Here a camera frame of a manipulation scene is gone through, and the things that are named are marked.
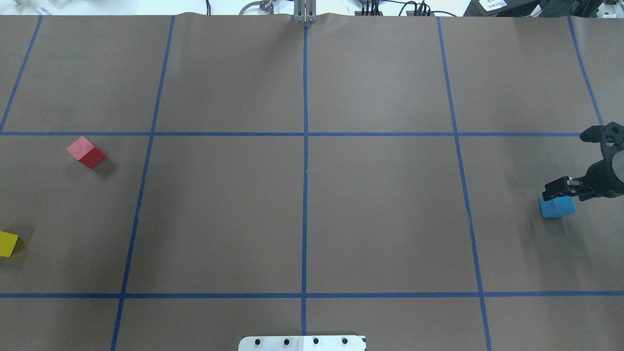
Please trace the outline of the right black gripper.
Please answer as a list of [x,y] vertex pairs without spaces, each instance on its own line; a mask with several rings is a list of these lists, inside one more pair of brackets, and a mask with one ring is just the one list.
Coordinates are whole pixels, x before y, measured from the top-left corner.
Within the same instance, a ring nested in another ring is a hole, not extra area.
[[581,201],[591,198],[616,198],[624,195],[624,152],[619,151],[612,158],[600,160],[592,164],[583,180],[561,177],[544,185],[543,200],[551,201],[560,197],[575,197],[588,188],[587,193],[580,196]]

